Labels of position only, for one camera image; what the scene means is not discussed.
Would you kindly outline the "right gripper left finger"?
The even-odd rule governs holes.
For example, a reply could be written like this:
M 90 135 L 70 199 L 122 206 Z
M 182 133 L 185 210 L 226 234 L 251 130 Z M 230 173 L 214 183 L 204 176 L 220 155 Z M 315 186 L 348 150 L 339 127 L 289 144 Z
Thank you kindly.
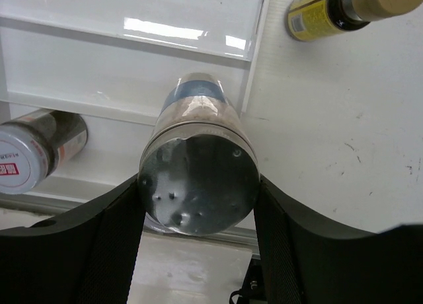
M 143 231 L 137 178 L 30 227 L 1 231 L 2 303 L 126 303 Z

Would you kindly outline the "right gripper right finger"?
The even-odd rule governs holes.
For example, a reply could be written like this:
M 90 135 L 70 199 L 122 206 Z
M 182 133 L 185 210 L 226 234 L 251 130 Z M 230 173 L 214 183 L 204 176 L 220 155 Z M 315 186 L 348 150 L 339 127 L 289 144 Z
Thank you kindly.
M 330 219 L 262 178 L 254 220 L 269 303 L 421 303 L 422 226 Z

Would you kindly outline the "white-lid sauce jar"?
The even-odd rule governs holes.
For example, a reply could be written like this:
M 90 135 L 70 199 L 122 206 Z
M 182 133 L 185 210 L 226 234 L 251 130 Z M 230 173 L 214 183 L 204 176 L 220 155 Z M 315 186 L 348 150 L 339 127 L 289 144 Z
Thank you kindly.
M 38 109 L 1 124 L 1 192 L 24 194 L 87 144 L 78 114 Z

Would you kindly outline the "silver-lid shaker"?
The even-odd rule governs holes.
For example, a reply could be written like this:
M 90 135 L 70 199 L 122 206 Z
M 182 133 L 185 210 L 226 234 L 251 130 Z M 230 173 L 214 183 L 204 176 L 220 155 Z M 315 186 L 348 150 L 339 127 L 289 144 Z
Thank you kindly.
M 258 160 L 218 79 L 178 80 L 141 156 L 138 187 L 149 224 L 164 233 L 211 235 L 252 211 Z

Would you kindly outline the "yellow small bottle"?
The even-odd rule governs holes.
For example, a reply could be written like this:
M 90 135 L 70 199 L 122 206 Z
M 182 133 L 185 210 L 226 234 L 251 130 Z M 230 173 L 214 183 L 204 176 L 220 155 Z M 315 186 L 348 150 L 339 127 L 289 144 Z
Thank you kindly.
M 312 42 L 405 15 L 421 4 L 422 0 L 293 0 L 284 22 L 293 39 Z

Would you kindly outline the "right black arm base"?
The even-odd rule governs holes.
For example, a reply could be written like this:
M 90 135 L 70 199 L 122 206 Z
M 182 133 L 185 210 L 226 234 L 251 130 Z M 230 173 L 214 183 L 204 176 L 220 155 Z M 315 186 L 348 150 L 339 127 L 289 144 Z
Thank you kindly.
M 240 289 L 229 296 L 230 304 L 267 303 L 261 261 L 253 258 Z

